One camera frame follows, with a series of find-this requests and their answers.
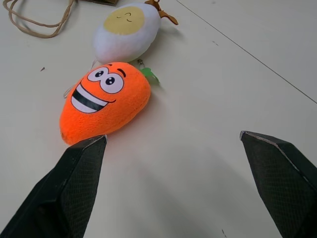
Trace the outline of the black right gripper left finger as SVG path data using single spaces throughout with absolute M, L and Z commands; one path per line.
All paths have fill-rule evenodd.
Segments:
M 80 141 L 39 180 L 2 238 L 82 238 L 96 200 L 107 136 Z

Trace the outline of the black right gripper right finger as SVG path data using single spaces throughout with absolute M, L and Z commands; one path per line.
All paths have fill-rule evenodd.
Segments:
M 317 168 L 292 143 L 242 131 L 258 193 L 284 238 L 317 236 Z

